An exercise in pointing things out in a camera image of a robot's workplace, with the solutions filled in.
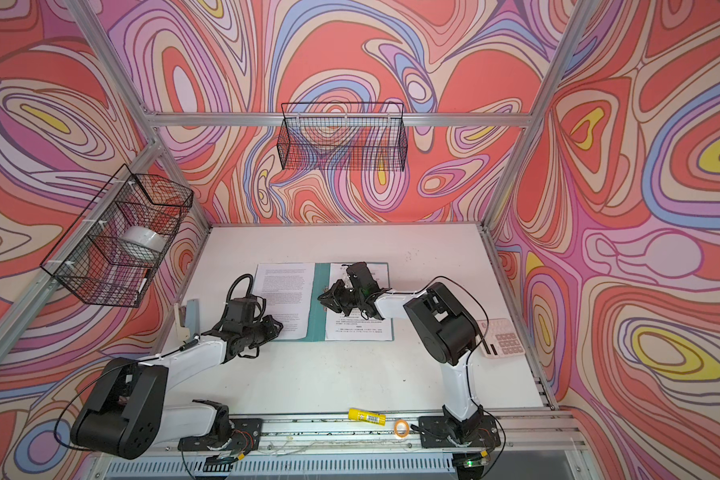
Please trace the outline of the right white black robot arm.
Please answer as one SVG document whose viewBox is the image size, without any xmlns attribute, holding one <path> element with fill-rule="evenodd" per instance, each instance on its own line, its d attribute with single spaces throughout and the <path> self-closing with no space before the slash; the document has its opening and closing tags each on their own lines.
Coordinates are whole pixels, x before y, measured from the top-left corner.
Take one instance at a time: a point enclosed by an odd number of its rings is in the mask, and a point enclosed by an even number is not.
<svg viewBox="0 0 720 480">
<path fill-rule="evenodd" d="M 474 316 L 445 285 L 433 279 L 414 292 L 383 288 L 365 262 L 346 267 L 338 279 L 317 296 L 327 310 L 348 316 L 357 311 L 365 319 L 407 320 L 427 353 L 441 366 L 445 401 L 439 416 L 421 416 L 411 430 L 424 448 L 467 447 L 487 430 L 486 411 L 472 389 L 469 364 L 484 341 Z"/>
</svg>

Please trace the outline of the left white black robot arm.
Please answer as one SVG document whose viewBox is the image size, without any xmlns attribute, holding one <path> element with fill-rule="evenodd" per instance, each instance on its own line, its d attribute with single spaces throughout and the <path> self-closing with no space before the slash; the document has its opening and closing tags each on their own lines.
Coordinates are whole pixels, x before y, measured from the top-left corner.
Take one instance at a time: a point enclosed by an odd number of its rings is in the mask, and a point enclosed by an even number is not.
<svg viewBox="0 0 720 480">
<path fill-rule="evenodd" d="M 168 406 L 167 393 L 202 372 L 235 359 L 253 360 L 284 325 L 266 312 L 262 297 L 225 305 L 221 319 L 168 353 L 110 361 L 70 430 L 83 449 L 133 460 L 155 444 L 178 442 L 191 450 L 232 448 L 235 426 L 227 405 L 196 399 Z"/>
</svg>

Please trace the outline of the teal paper folder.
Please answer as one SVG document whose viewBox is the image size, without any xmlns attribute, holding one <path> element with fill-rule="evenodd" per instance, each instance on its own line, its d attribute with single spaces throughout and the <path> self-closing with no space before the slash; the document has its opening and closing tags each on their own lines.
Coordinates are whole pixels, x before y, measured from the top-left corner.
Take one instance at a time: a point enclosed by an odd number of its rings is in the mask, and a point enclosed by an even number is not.
<svg viewBox="0 0 720 480">
<path fill-rule="evenodd" d="M 304 341 L 304 342 L 321 342 L 325 340 L 326 327 L 326 309 L 318 301 L 318 296 L 324 293 L 332 285 L 330 285 L 330 264 L 331 263 L 314 263 L 315 277 L 314 286 L 311 296 L 311 310 L 309 317 L 309 328 L 307 337 L 303 340 L 281 340 L 281 341 Z"/>
</svg>

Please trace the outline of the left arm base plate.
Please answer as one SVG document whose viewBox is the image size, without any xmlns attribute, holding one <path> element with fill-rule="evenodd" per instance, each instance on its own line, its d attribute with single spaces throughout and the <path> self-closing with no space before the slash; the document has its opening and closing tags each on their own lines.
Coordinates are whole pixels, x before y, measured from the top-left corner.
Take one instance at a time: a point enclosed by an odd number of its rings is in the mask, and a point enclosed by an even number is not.
<svg viewBox="0 0 720 480">
<path fill-rule="evenodd" d="M 188 436 L 179 440 L 182 452 L 250 453 L 259 448 L 264 421 L 262 418 L 242 417 L 216 422 L 203 436 Z"/>
</svg>

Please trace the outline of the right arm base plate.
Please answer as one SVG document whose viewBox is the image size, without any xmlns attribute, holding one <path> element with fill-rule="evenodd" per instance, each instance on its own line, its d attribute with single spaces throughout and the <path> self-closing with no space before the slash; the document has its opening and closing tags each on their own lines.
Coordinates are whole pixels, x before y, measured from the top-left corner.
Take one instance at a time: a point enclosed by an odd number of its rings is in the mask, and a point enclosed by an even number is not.
<svg viewBox="0 0 720 480">
<path fill-rule="evenodd" d="M 464 422 L 445 415 L 420 416 L 416 431 L 425 449 L 478 448 L 492 451 L 502 445 L 496 421 L 485 414 Z"/>
</svg>

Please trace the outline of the white paper sheets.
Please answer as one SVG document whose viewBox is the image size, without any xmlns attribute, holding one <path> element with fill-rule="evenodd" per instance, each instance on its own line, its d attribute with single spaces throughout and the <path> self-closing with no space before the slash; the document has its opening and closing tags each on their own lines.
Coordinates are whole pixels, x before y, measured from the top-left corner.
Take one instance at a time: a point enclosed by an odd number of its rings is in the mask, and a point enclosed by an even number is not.
<svg viewBox="0 0 720 480">
<path fill-rule="evenodd" d="M 347 288 L 352 288 L 346 269 L 349 264 L 330 264 L 330 285 L 341 279 Z M 380 288 L 390 288 L 387 263 L 368 263 L 369 271 Z M 326 311 L 326 341 L 393 341 L 393 321 L 364 319 L 359 309 L 353 309 L 349 316 Z"/>
</svg>

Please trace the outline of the printed white paper sheet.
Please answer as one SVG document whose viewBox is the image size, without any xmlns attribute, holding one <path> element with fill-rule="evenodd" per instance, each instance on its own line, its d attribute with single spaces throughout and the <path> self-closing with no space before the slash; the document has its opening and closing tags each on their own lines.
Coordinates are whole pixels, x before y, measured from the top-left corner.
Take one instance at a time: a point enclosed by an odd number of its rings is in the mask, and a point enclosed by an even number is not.
<svg viewBox="0 0 720 480">
<path fill-rule="evenodd" d="M 257 266 L 253 293 L 266 300 L 266 314 L 283 324 L 279 340 L 307 337 L 315 268 L 314 263 L 260 263 Z"/>
</svg>

